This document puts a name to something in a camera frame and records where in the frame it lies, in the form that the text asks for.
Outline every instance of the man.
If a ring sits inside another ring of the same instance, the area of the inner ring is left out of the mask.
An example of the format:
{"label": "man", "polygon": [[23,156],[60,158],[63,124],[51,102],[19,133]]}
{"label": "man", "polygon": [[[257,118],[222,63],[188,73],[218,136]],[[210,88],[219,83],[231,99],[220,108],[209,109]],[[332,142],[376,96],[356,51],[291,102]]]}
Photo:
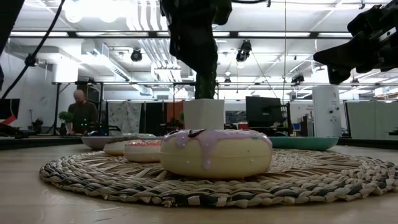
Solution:
{"label": "man", "polygon": [[95,126],[98,112],[95,105],[86,101],[85,94],[81,90],[73,93],[76,103],[69,106],[68,112],[73,114],[72,128],[67,125],[69,134],[86,134],[87,129]]}

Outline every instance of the woven placemat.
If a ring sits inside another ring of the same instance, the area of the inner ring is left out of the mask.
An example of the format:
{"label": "woven placemat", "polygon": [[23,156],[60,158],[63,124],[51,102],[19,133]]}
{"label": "woven placemat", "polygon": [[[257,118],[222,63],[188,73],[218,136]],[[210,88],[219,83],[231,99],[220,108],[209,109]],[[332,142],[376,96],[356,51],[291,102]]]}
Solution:
{"label": "woven placemat", "polygon": [[105,200],[165,207],[253,207],[334,202],[395,191],[396,165],[334,152],[274,150],[271,170],[238,180],[200,180],[104,152],[63,157],[40,169],[44,182]]}

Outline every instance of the wooden table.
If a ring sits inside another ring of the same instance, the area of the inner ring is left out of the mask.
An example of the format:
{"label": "wooden table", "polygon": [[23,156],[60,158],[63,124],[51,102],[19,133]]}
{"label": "wooden table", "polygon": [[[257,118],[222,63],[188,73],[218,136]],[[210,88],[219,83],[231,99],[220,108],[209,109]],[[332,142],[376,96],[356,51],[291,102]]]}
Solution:
{"label": "wooden table", "polygon": [[[205,209],[163,208],[110,202],[43,184],[38,170],[52,159],[90,152],[84,145],[0,151],[2,224],[191,224],[191,223],[395,223],[398,194],[354,202],[294,207]],[[333,151],[398,163],[398,151],[336,146]]]}

